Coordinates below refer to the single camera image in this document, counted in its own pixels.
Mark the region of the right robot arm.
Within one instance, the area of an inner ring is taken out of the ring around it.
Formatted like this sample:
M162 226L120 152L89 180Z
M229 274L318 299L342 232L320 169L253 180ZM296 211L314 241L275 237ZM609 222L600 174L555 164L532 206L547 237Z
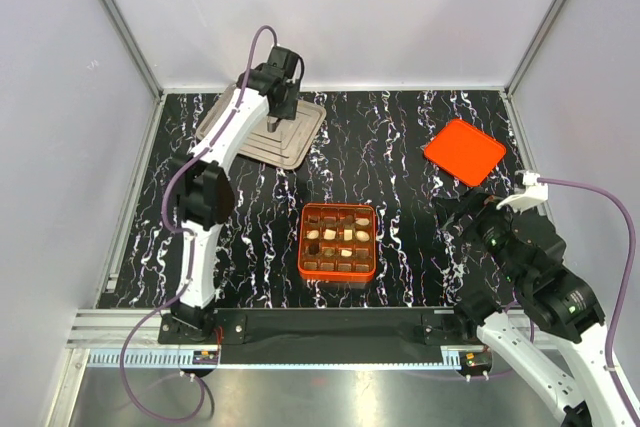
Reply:
M615 363L614 322L594 291L557 255L526 239L515 223L549 197L548 187L526 187L505 198L472 189L437 203L446 230L467 218L462 237L487 252L510 283L527 318L546 334L569 367L557 368L511 327L508 314L483 293L455 307L454 331L466 343L482 342L536 391L564 426L636 426L639 400Z

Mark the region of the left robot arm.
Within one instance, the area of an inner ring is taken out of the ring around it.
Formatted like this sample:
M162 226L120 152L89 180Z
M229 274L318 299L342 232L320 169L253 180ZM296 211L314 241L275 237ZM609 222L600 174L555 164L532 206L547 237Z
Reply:
M236 201L228 174L249 135L267 119L293 120L305 72L301 56L282 46L271 48L266 62L238 78L226 105L216 108L216 120L204 137L179 158L163 206L175 200L183 237L177 300L171 315L181 331L196 343L215 333L216 319L208 312L215 296L215 250L223 224Z

